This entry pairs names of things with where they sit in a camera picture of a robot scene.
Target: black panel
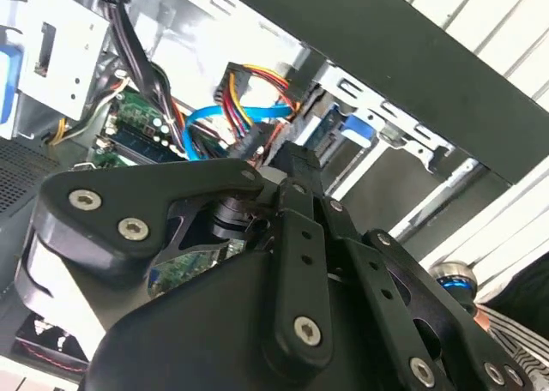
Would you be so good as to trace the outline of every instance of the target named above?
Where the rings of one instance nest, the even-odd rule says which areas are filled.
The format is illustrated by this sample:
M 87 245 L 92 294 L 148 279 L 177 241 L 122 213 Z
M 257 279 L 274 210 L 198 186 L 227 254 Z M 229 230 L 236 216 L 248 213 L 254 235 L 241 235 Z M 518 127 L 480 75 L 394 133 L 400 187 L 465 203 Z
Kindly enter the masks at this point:
M 549 116 L 403 0 L 242 0 L 515 183 Z
M 419 159 L 389 148 L 342 202 L 359 232 L 389 231 L 440 183 Z

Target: motherboard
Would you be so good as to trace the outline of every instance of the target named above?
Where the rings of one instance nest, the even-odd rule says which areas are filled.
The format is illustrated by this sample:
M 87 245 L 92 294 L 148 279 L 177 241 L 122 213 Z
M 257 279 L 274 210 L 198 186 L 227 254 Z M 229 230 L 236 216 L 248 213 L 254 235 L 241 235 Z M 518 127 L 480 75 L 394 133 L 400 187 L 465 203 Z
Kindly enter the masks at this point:
M 162 115 L 126 88 L 112 102 L 89 161 L 97 167 L 185 161 L 172 143 Z

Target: green circuit board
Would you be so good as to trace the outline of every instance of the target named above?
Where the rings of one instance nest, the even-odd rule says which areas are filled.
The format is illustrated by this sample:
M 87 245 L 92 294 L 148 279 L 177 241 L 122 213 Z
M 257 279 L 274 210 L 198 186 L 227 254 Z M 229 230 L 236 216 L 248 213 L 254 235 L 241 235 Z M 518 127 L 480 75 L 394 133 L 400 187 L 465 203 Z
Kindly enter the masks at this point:
M 158 297 L 211 268 L 218 251 L 190 252 L 153 268 L 149 295 Z
M 117 153 L 105 152 L 102 149 L 94 150 L 90 159 L 97 168 L 114 168 L 118 166 L 128 166 Z
M 160 128 L 154 125 L 154 120 L 162 120 L 162 116 L 139 93 L 126 90 L 123 92 L 123 96 L 119 100 L 118 121 L 139 129 L 148 137 L 158 135 L 164 139 L 169 136 L 162 134 Z

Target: screw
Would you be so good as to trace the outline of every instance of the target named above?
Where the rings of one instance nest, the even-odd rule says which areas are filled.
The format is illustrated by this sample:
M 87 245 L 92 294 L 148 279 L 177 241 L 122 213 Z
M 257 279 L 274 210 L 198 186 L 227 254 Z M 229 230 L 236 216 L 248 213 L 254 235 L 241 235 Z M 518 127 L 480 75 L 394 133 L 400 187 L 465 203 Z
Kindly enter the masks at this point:
M 295 183 L 295 184 L 293 185 L 293 188 L 294 188 L 295 190 L 297 190 L 297 191 L 298 191 L 299 193 L 301 193 L 301 194 L 304 194 L 305 192 L 307 192 L 307 191 L 305 191 L 305 188 L 303 188 L 303 187 L 302 187 L 301 185 L 299 185 L 298 183 Z
M 335 210 L 335 211 L 343 211 L 343 206 L 336 200 L 332 200 L 329 202 L 329 205 L 332 206 L 332 208 Z
M 501 375 L 501 372 L 498 371 L 498 369 L 490 363 L 484 363 L 484 369 L 486 370 L 486 374 L 497 384 L 497 385 L 504 385 L 505 380 L 504 376 Z
M 244 175 L 246 178 L 248 178 L 250 181 L 254 181 L 256 179 L 256 176 L 249 171 L 243 170 L 240 173 Z
M 524 381 L 522 380 L 522 378 L 516 373 L 515 370 L 513 370 L 511 367 L 509 367 L 508 365 L 505 365 L 504 366 L 505 370 L 507 371 L 507 374 L 509 374 L 509 376 L 511 377 L 511 380 L 513 380 L 514 382 L 516 382 L 516 384 L 519 386 L 519 387 L 523 387 L 524 386 Z
M 69 202 L 82 211 L 94 211 L 101 206 L 101 197 L 88 189 L 77 189 L 69 194 Z
M 432 373 L 431 367 L 421 359 L 414 357 L 410 360 L 410 368 L 415 377 L 427 388 L 435 386 L 435 376 Z
M 118 223 L 118 232 L 130 241 L 142 241 L 148 235 L 148 226 L 137 218 L 126 218 Z
M 308 346 L 320 344 L 322 335 L 317 324 L 306 316 L 298 316 L 293 322 L 295 334 Z
M 379 239 L 383 245 L 391 245 L 391 240 L 385 234 L 377 234 L 377 239 Z

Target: black metal arm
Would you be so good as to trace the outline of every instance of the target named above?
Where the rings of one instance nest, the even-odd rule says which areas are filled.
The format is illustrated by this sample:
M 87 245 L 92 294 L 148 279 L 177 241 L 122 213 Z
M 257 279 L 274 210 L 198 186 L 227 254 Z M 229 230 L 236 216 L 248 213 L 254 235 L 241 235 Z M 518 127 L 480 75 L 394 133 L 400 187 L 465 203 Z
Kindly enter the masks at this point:
M 45 182 L 32 234 L 106 285 L 138 284 L 159 253 L 175 256 L 174 240 L 186 247 L 196 239 L 199 217 L 212 238 L 229 232 L 248 241 L 242 254 L 116 323 L 82 391 L 532 389 L 389 234 L 360 236 L 345 208 L 317 193 L 309 153 L 292 145 L 281 152 L 292 160 L 280 184 L 234 159 Z M 69 196 L 78 189 L 100 196 L 100 206 L 75 208 Z M 177 238 L 166 226 L 173 217 L 183 218 Z M 125 238 L 127 218 L 146 224 L 147 236 Z

